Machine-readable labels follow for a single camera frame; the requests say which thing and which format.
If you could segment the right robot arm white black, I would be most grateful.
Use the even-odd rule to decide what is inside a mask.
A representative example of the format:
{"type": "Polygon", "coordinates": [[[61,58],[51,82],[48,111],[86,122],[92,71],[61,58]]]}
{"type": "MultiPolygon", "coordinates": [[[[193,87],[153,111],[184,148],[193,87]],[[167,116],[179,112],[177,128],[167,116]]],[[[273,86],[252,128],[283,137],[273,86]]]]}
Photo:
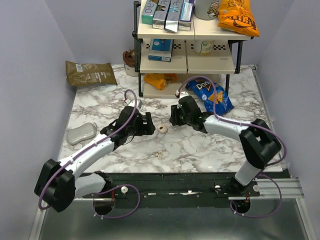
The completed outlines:
{"type": "Polygon", "coordinates": [[[278,138],[262,119],[239,122],[202,112],[189,95],[179,98],[170,108],[169,121],[173,126],[188,125],[195,131],[225,136],[241,143],[246,160],[230,181],[230,191],[236,196],[247,192],[252,180],[282,149],[278,138]]]}

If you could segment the beige earbud charging case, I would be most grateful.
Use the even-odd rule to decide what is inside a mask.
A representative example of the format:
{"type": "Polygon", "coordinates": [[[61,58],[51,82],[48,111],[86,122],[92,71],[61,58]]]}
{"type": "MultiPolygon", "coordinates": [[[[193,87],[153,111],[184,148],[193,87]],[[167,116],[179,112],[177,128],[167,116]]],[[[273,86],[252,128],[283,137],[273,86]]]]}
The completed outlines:
{"type": "Polygon", "coordinates": [[[157,130],[160,134],[166,134],[168,132],[168,128],[166,127],[166,125],[164,123],[161,123],[157,126],[157,130]]]}

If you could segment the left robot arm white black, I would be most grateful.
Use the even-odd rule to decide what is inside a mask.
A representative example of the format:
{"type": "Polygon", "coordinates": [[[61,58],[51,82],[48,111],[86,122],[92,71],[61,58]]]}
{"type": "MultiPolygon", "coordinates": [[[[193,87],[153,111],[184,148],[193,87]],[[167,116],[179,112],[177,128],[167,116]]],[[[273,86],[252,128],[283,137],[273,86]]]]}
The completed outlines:
{"type": "Polygon", "coordinates": [[[156,130],[150,112],[144,114],[133,106],[126,106],[118,119],[101,129],[87,145],[59,161],[47,160],[39,174],[34,193],[39,197],[38,207],[47,203],[56,212],[65,210],[84,190],[76,183],[81,174],[100,158],[123,146],[128,137],[151,136],[156,130]]]}

